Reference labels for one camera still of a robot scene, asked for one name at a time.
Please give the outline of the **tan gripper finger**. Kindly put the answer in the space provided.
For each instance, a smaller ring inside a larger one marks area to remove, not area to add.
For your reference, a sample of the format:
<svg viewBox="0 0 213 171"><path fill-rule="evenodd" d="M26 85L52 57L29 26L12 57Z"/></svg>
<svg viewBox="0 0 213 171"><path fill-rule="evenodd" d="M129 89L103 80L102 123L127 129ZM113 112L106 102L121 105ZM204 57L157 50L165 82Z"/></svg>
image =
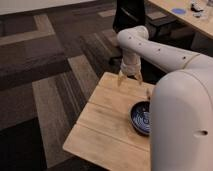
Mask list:
<svg viewBox="0 0 213 171"><path fill-rule="evenodd" d="M118 74L117 85L120 86L126 78L127 78L127 76L120 70L119 74Z"/></svg>
<svg viewBox="0 0 213 171"><path fill-rule="evenodd" d="M138 81L139 84L142 84L143 77L142 77L142 74L140 72L135 74L134 77L136 78L136 80Z"/></svg>

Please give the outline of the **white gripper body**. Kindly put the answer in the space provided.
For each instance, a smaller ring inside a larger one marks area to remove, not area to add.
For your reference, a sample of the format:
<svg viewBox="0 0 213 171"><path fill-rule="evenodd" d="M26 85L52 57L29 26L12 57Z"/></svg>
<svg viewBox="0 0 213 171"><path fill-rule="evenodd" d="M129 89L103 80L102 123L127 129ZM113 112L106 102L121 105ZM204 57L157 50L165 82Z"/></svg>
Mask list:
<svg viewBox="0 0 213 171"><path fill-rule="evenodd" d="M128 64L125 61L121 62L121 71L126 76L133 76L140 72L141 70L141 61L137 60L135 63Z"/></svg>

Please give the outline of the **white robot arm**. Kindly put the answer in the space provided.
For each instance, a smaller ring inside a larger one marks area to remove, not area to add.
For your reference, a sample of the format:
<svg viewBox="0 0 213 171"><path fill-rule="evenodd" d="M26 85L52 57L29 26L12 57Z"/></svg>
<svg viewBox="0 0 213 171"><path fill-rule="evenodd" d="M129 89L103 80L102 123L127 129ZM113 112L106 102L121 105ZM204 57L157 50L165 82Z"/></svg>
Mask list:
<svg viewBox="0 0 213 171"><path fill-rule="evenodd" d="M166 73L151 93L151 171L213 171L213 57L151 41L144 26L117 41L121 76L140 79L142 60Z"/></svg>

